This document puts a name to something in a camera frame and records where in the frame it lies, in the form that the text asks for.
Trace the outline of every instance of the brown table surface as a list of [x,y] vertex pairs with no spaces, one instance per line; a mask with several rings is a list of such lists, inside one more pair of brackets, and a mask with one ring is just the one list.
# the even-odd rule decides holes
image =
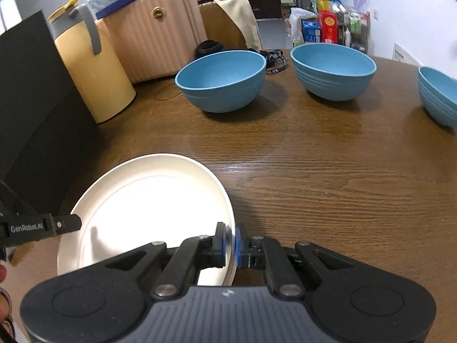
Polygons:
[[[427,342],[455,342],[457,139],[421,108],[417,68],[375,61],[371,86],[354,101],[310,95],[289,67],[267,75],[249,106],[222,115],[173,97],[170,79],[141,84],[132,104],[100,125],[100,148],[62,210],[131,158],[189,156],[220,179],[249,234],[288,246],[310,240],[419,282],[438,307]],[[58,244],[35,243],[9,266],[3,286],[18,322],[24,293],[56,274]],[[235,282],[252,279],[239,272]]]

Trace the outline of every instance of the blue bowl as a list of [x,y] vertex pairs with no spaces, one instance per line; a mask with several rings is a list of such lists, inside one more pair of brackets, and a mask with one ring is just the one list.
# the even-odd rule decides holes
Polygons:
[[421,67],[418,87],[430,116],[439,124],[457,127],[457,82],[433,68]]
[[376,72],[373,59],[342,45],[305,44],[290,55],[305,88],[327,100],[356,98],[368,88]]
[[221,51],[189,63],[176,85],[203,111],[224,113],[248,105],[265,81],[266,60],[253,51]]

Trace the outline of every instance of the pink suitcase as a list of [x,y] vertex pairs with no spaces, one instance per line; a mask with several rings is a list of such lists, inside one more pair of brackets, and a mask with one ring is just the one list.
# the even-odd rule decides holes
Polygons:
[[178,73],[207,39],[197,0],[135,0],[97,26],[132,83]]

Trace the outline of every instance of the pitcher lid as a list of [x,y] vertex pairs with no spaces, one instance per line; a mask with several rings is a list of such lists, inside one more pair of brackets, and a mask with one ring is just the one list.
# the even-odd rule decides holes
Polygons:
[[54,22],[58,17],[60,17],[68,8],[78,5],[78,0],[70,0],[65,5],[59,7],[54,13],[52,13],[49,18],[50,23]]

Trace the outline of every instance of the yellow thermos jug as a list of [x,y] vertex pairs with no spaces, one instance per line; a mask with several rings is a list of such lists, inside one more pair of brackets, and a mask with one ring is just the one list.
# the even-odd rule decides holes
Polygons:
[[70,0],[49,17],[57,50],[97,123],[122,111],[135,97],[108,38],[85,4]]

